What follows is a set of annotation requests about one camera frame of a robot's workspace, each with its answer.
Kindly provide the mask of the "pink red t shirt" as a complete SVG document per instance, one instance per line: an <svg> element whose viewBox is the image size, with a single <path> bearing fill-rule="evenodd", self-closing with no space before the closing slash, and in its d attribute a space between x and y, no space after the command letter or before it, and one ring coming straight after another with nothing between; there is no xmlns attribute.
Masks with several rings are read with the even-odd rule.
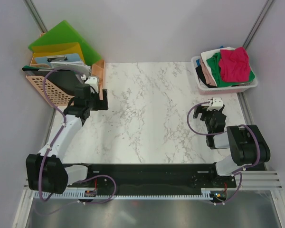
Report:
<svg viewBox="0 0 285 228"><path fill-rule="evenodd" d="M221 59L218 65L221 69L220 75L224 82L242 83L249 80L250 65L249 57L243 47L234 50L220 50Z"/></svg>

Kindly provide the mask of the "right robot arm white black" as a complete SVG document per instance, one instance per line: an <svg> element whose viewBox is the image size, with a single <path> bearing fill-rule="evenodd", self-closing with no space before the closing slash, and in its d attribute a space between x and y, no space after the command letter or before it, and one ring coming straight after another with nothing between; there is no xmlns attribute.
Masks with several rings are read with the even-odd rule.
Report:
<svg viewBox="0 0 285 228"><path fill-rule="evenodd" d="M223 114L225 106L214 101L193 106L187 114L187 125L197 135L206 137L210 149L229 149L230 155L214 164L214 170L208 175L209 184L219 187L225 182L225 176L235 176L246 169L253 168L270 160L270 149L256 125L226 126L227 116ZM190 125L190 113L193 119L205 123L207 132L199 133Z"/></svg>

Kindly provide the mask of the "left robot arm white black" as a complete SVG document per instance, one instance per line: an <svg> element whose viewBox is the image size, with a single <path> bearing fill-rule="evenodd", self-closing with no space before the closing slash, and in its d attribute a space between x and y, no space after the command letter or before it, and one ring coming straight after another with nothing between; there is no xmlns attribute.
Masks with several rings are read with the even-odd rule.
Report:
<svg viewBox="0 0 285 228"><path fill-rule="evenodd" d="M77 132L89 118L91 111L108 110L108 92L99 94L88 84L75 87L74 97L61 111L63 121L56 135L36 154L26 158L28 186L39 193L62 194L68 185L79 181L93 185L95 176L83 165L65 167L62 159Z"/></svg>

